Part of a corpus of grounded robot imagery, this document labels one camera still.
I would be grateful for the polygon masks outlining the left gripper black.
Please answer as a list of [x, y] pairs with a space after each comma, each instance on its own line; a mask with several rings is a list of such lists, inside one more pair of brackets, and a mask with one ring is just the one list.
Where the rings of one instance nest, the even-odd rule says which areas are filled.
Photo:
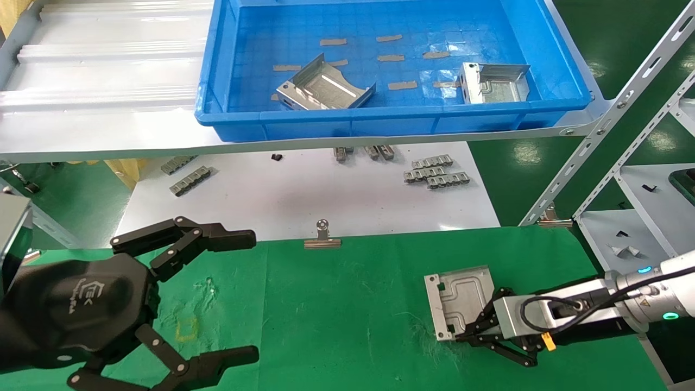
[[[184, 359], [152, 326], [166, 282], [201, 253], [247, 250], [253, 230], [226, 230], [184, 216], [112, 238], [115, 256], [19, 269], [2, 299], [2, 372], [56, 369], [87, 362], [67, 385], [74, 390], [147, 390], [102, 376], [140, 344], [169, 369], [151, 390], [216, 386], [226, 369], [258, 362], [254, 345]], [[164, 248], [149, 268], [134, 257]]]

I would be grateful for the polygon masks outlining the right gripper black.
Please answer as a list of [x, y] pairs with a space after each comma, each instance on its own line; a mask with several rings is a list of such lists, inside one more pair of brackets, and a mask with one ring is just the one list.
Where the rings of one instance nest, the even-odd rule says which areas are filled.
[[523, 367], [536, 367], [537, 354], [544, 350], [577, 342], [576, 331], [544, 337], [544, 332], [529, 327], [520, 315], [521, 304], [494, 304], [510, 295], [514, 290], [509, 287], [497, 289], [477, 317], [477, 334], [461, 333], [455, 341], [489, 349]]

